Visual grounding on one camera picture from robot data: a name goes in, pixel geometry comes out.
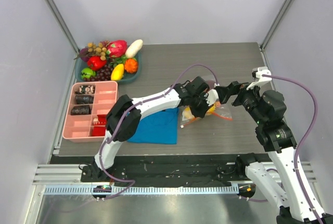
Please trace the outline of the clear zip top bag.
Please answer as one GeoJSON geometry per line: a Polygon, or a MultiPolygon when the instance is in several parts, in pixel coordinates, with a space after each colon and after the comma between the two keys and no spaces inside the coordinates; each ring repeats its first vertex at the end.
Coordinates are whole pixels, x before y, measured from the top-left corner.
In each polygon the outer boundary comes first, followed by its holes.
{"type": "MultiPolygon", "coordinates": [[[[218,118],[221,118],[223,120],[227,120],[227,121],[232,121],[232,115],[231,112],[228,108],[228,105],[226,104],[220,104],[218,101],[215,102],[215,104],[206,112],[205,117],[207,116],[216,116],[218,118]]],[[[184,128],[187,125],[199,120],[199,117],[195,117],[194,119],[184,122],[182,121],[181,118],[181,124],[180,124],[180,128],[184,128]]]]}

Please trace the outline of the yellow pear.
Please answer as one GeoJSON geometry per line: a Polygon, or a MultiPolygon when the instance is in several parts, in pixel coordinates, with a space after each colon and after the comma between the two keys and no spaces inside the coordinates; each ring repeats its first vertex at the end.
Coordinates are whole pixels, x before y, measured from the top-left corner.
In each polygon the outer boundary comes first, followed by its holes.
{"type": "Polygon", "coordinates": [[[192,114],[190,107],[186,107],[183,109],[182,111],[182,121],[187,122],[190,121],[192,119],[194,119],[194,115],[192,114]]]}

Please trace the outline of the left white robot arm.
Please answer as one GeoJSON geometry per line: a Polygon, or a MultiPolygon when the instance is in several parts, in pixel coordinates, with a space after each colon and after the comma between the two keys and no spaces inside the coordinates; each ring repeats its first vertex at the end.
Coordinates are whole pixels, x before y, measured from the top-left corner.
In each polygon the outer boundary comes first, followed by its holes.
{"type": "Polygon", "coordinates": [[[105,136],[94,158],[93,176],[100,182],[110,178],[110,168],[120,146],[134,136],[141,120],[157,112],[179,107],[190,107],[193,116],[203,118],[218,100],[216,89],[211,89],[199,76],[146,97],[121,96],[106,115],[105,136]]]}

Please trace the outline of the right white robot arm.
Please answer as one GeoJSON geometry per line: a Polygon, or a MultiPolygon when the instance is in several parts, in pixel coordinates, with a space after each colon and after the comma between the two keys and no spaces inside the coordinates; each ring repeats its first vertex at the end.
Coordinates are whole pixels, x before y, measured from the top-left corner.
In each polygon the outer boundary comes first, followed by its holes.
{"type": "Polygon", "coordinates": [[[277,223],[332,223],[314,195],[297,156],[298,145],[291,129],[283,120],[287,110],[283,95],[275,90],[260,93],[259,86],[237,81],[228,86],[215,85],[220,103],[236,96],[233,106],[243,106],[256,122],[257,140],[267,152],[280,176],[282,185],[264,171],[253,153],[236,160],[235,174],[251,179],[269,203],[276,207],[277,223]]]}

